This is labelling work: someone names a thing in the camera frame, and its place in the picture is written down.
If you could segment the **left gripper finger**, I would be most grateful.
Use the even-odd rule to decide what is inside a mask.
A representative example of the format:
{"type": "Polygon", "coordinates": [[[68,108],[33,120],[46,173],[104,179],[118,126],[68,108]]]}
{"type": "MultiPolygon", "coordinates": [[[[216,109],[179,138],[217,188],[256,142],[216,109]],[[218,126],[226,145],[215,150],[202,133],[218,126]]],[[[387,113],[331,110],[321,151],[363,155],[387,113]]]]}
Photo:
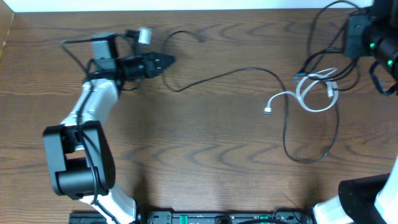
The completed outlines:
{"type": "Polygon", "coordinates": [[[146,57],[156,62],[175,62],[174,56],[158,52],[148,52],[146,57]]]}
{"type": "Polygon", "coordinates": [[[166,71],[166,69],[168,69],[174,63],[175,63],[174,59],[165,59],[165,60],[155,59],[153,77],[158,77],[159,75],[163,74],[166,71]]]}

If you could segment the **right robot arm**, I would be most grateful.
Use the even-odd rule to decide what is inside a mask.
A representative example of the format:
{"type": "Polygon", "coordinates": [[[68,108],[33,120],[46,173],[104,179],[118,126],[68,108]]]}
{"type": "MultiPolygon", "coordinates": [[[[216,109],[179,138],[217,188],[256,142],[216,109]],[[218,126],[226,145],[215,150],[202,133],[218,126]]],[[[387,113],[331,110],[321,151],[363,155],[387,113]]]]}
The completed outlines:
{"type": "MultiPolygon", "coordinates": [[[[382,87],[374,73],[381,66],[397,79],[397,1],[378,0],[358,9],[348,17],[343,37],[342,53],[354,61],[372,57],[368,70],[377,92],[382,96],[397,94],[397,85],[382,87]]],[[[376,104],[376,114],[359,131],[359,137],[375,141],[397,136],[397,107],[387,106],[382,99],[376,104]]],[[[314,223],[397,223],[397,166],[387,174],[339,183],[337,196],[312,208],[314,223]]]]}

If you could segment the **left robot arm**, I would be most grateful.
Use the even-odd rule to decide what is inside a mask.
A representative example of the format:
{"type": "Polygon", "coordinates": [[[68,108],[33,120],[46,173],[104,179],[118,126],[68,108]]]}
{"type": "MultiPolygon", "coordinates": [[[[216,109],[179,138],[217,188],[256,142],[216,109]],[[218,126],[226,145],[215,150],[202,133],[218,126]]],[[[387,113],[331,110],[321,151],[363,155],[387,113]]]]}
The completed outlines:
{"type": "Polygon", "coordinates": [[[142,45],[150,44],[151,34],[142,27],[92,35],[88,42],[93,58],[86,64],[67,49],[70,41],[60,44],[85,77],[70,114],[43,133],[50,183],[57,195],[91,205],[106,223],[147,223],[137,202],[116,183],[103,127],[125,83],[157,77],[175,62],[171,55],[141,51],[142,45]]]}

